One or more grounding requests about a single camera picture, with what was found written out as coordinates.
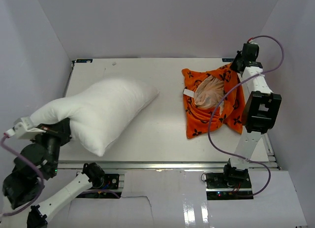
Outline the white pillow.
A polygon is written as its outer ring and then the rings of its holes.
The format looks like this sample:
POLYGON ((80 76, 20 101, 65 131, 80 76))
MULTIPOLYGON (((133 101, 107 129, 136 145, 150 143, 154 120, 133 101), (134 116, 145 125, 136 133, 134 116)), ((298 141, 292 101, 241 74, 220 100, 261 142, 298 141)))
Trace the white pillow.
POLYGON ((102 157, 158 95, 153 85, 112 75, 81 93, 47 103, 31 114, 31 121, 36 126, 51 125, 68 118, 73 140, 102 157))

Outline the orange patterned pillowcase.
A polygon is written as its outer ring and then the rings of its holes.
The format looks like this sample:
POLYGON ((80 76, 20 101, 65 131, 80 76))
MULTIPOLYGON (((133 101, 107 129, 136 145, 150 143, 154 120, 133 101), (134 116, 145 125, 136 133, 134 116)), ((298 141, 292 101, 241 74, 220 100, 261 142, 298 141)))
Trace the orange patterned pillowcase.
POLYGON ((201 134, 215 131, 227 125, 241 134, 241 122, 245 107, 242 86, 237 87, 224 98, 224 95, 240 83, 238 74, 230 68, 231 64, 218 69, 197 72, 185 68, 183 104, 187 117, 186 137, 192 139, 201 134))

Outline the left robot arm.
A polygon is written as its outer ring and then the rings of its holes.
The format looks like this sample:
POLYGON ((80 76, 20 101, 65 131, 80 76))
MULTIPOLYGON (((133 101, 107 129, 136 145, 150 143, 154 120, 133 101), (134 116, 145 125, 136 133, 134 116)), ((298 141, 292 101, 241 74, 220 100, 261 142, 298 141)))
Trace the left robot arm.
POLYGON ((69 182, 57 175, 60 149, 69 141, 69 127, 58 125, 18 124, 4 133, 0 145, 16 158, 3 181, 2 228, 45 228, 78 195, 103 187, 106 175, 96 163, 84 164, 69 182))

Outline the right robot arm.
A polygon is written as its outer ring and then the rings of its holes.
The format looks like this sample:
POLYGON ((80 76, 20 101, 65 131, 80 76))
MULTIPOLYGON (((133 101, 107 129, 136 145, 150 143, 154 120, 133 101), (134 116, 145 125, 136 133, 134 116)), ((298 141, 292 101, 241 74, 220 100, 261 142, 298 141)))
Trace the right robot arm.
POLYGON ((244 127, 235 152, 224 167, 222 181, 228 188, 240 186, 248 177, 249 160, 262 138, 276 121, 282 97, 267 85, 263 67, 256 59, 259 46, 247 42, 234 59, 231 69, 241 74, 249 97, 241 115, 244 127))

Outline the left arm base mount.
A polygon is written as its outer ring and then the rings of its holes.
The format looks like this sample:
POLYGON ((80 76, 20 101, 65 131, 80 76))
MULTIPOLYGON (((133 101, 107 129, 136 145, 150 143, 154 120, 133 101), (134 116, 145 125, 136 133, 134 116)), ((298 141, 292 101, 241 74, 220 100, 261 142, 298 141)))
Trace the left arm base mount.
POLYGON ((120 175, 117 173, 106 173, 97 163, 85 163, 82 174, 85 174, 88 177, 88 181, 92 184, 83 194, 106 194, 119 188, 120 175))

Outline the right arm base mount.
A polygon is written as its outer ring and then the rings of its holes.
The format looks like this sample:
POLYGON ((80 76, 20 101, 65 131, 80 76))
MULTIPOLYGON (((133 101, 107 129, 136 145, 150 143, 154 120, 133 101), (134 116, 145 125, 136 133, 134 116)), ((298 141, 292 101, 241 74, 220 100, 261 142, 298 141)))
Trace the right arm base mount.
POLYGON ((253 199, 249 175, 243 181, 227 180, 223 173, 204 172, 200 179, 205 183, 208 201, 253 199))

